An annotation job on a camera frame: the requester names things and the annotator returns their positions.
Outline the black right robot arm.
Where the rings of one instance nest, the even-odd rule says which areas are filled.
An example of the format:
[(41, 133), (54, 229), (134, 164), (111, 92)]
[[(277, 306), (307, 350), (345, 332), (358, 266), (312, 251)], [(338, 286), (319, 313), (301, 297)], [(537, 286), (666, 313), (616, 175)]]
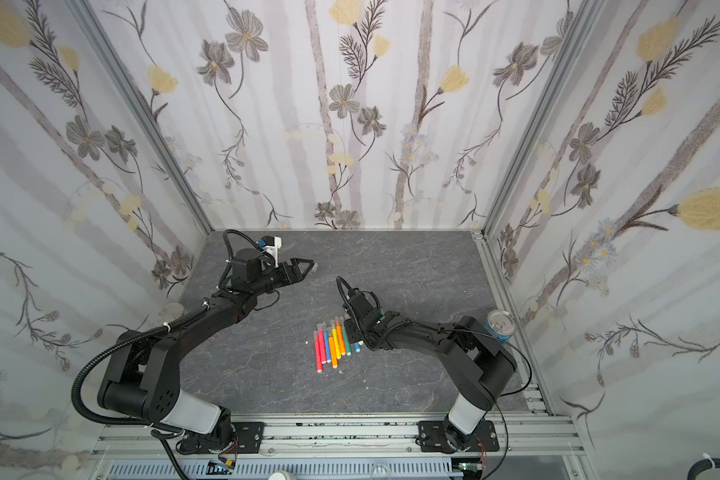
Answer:
[(484, 417), (497, 404), (517, 371), (514, 356), (478, 321), (425, 323), (384, 310), (375, 294), (352, 288), (343, 293), (348, 339), (372, 350), (412, 350), (440, 362), (458, 395), (444, 420), (420, 428), (424, 451), (468, 451), (486, 437)]

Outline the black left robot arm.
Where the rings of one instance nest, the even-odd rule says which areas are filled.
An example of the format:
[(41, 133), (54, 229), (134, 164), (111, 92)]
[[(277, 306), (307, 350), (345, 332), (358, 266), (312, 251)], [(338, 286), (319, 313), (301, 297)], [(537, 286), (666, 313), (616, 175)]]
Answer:
[(303, 281), (314, 266), (302, 258), (277, 263), (260, 248), (230, 255), (200, 307), (151, 330), (126, 332), (90, 360), (73, 381), (72, 406), (94, 423), (180, 434), (191, 453), (229, 448), (237, 435), (228, 409), (184, 391), (181, 362), (254, 312), (260, 296)]

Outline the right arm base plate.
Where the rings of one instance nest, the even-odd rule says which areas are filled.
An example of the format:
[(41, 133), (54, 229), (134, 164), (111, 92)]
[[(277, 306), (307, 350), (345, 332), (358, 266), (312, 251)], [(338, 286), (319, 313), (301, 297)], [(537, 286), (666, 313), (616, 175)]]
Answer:
[(500, 450), (494, 423), (482, 420), (472, 434), (443, 421), (420, 421), (415, 443), (423, 453), (481, 453)]

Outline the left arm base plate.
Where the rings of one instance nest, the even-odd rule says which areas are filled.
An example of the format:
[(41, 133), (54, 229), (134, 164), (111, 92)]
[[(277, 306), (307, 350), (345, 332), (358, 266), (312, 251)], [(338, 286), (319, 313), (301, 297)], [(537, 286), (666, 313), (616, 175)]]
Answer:
[(263, 422), (224, 420), (209, 434), (188, 433), (176, 444), (182, 455), (258, 454), (264, 437)]

